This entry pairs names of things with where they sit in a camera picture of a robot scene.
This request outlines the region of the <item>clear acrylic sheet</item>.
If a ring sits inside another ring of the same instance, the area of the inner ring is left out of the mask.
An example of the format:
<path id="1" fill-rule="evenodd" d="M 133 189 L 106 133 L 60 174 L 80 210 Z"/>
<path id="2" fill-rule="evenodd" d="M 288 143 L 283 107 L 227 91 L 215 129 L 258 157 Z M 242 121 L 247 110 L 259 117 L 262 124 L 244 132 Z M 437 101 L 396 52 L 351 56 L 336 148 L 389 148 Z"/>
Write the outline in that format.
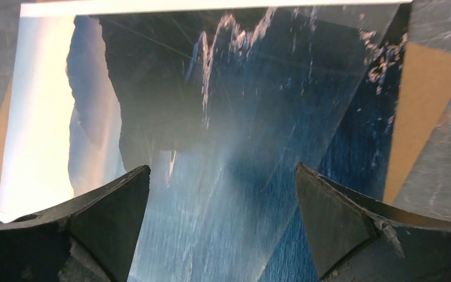
<path id="1" fill-rule="evenodd" d="M 261 281 L 398 4 L 102 15 L 126 170 L 151 168 L 130 276 Z"/>

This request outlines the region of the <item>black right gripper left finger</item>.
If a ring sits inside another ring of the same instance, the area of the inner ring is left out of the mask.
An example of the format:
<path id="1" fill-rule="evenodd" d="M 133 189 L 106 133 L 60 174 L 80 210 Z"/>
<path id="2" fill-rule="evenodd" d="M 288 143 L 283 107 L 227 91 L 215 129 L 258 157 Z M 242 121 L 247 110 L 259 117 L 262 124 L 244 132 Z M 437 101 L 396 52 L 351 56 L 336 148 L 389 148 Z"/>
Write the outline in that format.
<path id="1" fill-rule="evenodd" d="M 0 222 L 0 281 L 126 281 L 149 196 L 139 166 L 71 200 Z"/>

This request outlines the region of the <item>mountain sea photo print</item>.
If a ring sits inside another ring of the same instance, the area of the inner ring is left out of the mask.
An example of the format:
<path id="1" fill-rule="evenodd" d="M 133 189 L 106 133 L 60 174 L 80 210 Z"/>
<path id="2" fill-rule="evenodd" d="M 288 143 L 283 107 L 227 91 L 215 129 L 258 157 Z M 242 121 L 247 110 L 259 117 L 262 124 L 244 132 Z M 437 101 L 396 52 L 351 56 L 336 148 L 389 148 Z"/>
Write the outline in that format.
<path id="1" fill-rule="evenodd" d="M 138 166 L 87 221 L 122 281 L 315 281 L 295 170 L 337 151 L 409 1 L 23 4 L 0 221 Z"/>

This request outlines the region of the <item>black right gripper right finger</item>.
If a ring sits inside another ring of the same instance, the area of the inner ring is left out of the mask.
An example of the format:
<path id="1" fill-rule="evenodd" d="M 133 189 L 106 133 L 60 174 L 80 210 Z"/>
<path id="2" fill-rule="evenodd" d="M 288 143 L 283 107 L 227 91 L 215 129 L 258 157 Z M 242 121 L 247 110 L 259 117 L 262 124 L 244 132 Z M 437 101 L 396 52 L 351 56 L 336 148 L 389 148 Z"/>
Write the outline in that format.
<path id="1" fill-rule="evenodd" d="M 379 202 L 302 163 L 295 187 L 320 281 L 451 281 L 451 221 Z"/>

